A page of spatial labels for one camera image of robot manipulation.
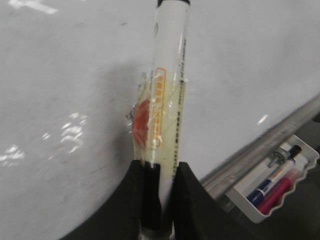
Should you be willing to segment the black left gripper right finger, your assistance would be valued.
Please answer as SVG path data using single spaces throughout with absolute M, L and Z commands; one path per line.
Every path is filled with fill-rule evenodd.
M 173 222 L 177 240 L 245 240 L 238 225 L 198 181 L 190 166 L 180 162 L 173 186 Z

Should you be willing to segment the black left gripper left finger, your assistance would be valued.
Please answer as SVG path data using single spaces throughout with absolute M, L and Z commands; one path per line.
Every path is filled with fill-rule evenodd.
M 131 161 L 118 187 L 85 222 L 63 240 L 137 240 L 143 198 L 143 167 Z

